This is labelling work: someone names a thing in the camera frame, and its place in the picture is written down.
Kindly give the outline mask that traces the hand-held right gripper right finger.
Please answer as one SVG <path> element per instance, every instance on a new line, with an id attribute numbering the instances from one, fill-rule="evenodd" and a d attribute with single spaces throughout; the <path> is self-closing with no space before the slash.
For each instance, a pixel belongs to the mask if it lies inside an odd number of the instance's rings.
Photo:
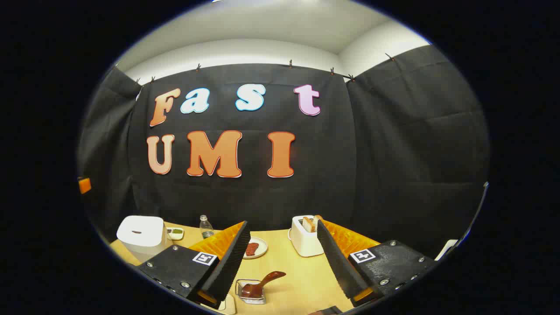
<path id="1" fill-rule="evenodd" d="M 403 291 L 437 264 L 400 241 L 380 243 L 327 220 L 318 220 L 317 237 L 354 307 Z"/>

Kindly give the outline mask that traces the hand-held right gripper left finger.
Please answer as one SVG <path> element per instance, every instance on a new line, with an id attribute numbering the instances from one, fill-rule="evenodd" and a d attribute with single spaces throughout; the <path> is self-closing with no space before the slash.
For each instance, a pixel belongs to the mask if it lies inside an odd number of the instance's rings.
<path id="1" fill-rule="evenodd" d="M 172 245 L 137 268 L 178 296 L 216 308 L 232 287 L 250 237 L 242 221 L 190 247 Z"/>

